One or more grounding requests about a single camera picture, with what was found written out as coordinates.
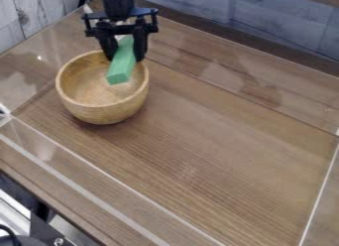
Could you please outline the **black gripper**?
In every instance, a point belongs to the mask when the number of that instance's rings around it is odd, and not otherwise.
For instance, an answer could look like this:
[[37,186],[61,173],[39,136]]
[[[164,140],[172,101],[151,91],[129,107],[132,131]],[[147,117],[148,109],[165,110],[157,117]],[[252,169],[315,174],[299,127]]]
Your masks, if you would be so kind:
[[83,14],[84,33],[96,37],[105,58],[112,61],[117,50],[115,35],[133,36],[133,53],[139,62],[147,52],[147,36],[159,32],[157,9],[135,7],[125,17],[109,18],[103,11]]

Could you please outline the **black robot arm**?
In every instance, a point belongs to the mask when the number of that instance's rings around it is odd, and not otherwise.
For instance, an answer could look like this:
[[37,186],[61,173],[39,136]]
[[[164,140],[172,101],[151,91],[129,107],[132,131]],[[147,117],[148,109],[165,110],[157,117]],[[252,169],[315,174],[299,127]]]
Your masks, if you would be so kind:
[[84,13],[84,34],[97,39],[111,61],[119,48],[116,36],[131,35],[133,55],[140,62],[148,50],[148,35],[159,32],[157,9],[135,6],[135,0],[101,0],[100,12]]

